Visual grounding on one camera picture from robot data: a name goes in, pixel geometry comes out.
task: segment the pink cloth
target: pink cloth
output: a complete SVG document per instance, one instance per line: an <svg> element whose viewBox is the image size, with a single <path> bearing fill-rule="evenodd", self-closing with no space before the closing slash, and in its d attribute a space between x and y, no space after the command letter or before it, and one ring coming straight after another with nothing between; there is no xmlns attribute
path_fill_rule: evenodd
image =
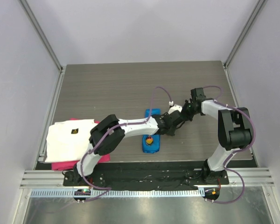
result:
<svg viewBox="0 0 280 224"><path fill-rule="evenodd" d="M109 162L110 161L110 154L103 155L102 158L98 161L98 163L101 162ZM52 163L52 170L66 170L66 169L73 169L74 165L79 162L78 161L68 161L68 162L53 162Z"/></svg>

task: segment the black label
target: black label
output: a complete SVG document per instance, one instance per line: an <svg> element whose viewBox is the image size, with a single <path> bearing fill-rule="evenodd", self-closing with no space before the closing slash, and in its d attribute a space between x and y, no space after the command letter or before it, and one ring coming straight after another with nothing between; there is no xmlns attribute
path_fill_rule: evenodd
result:
<svg viewBox="0 0 280 224"><path fill-rule="evenodd" d="M72 134L78 134L78 132L79 132L79 128L71 130Z"/></svg>

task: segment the black cable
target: black cable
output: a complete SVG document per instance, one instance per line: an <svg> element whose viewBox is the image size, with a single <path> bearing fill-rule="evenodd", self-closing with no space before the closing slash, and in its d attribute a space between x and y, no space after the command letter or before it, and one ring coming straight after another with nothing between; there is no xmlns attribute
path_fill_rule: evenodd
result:
<svg viewBox="0 0 280 224"><path fill-rule="evenodd" d="M185 121L183 121L176 129L180 129L184 125Z"/></svg>

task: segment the orange object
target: orange object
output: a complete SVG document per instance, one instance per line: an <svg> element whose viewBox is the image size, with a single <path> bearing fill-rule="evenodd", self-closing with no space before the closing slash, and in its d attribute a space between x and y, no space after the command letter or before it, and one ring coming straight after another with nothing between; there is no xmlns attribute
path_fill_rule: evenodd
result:
<svg viewBox="0 0 280 224"><path fill-rule="evenodd" d="M146 139L145 142L147 145L151 145L154 142L154 139L149 135Z"/></svg>

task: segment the metal frame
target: metal frame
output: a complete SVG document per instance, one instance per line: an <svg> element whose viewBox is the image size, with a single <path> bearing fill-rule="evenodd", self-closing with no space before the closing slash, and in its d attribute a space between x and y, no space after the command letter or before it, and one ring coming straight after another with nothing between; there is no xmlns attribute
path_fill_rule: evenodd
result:
<svg viewBox="0 0 280 224"><path fill-rule="evenodd" d="M56 67L58 68L58 70L61 72L62 71L62 65L60 64L56 54L54 53L46 35L44 34L41 26L39 25L36 17L34 16L34 13L32 12L29 4L27 3L26 0L18 0L19 3L22 5L27 17L29 18L29 20L31 21L33 27L35 28L39 38L41 39L43 45L45 46L45 48L47 49L50 57L52 58L52 60L54 61Z"/></svg>
<svg viewBox="0 0 280 224"><path fill-rule="evenodd" d="M274 186L270 171L268 168L235 168L245 181L245 186ZM222 187L241 187L242 182L238 175L227 171L229 185ZM72 187L63 186L64 176L61 171L52 170L26 170L21 182L21 189L66 189ZM198 187L217 187L217 185L197 185Z"/></svg>
<svg viewBox="0 0 280 224"><path fill-rule="evenodd" d="M251 29L252 25L254 24L257 16L259 15L259 13L261 12L261 10L263 9L263 7L265 6L267 0L259 0L256 4L256 6L254 7L247 23L245 24L241 34L239 35L237 41L235 42L226 62L224 63L225 67L228 67L234 57L234 55L236 54L236 52L238 51L238 48L240 47L240 45L242 44L243 40L245 39L245 37L247 36L249 30Z"/></svg>
<svg viewBox="0 0 280 224"><path fill-rule="evenodd" d="M20 201L15 213L13 224L23 224L32 189L22 189Z"/></svg>
<svg viewBox="0 0 280 224"><path fill-rule="evenodd" d="M58 102L58 98L59 98L59 94L60 94L60 90L61 90L61 86L62 86L64 74L65 74L65 70L66 70L66 66L62 69L62 71L59 73L59 76L58 76L58 80L57 80L57 83L55 86L51 105L50 105L48 114L46 116L47 120L46 120L45 128L42 133L42 139L41 139L40 147L38 149L38 157L36 159L34 168L36 167L36 164L38 161L44 161L44 156L45 156L45 152L46 152L46 137L48 135L49 126L53 122L53 118L54 118L54 114L55 114L55 110L56 110L56 106L57 106L57 102Z"/></svg>
<svg viewBox="0 0 280 224"><path fill-rule="evenodd" d="M280 224L280 206L276 198L276 188L266 186L262 189L274 223Z"/></svg>

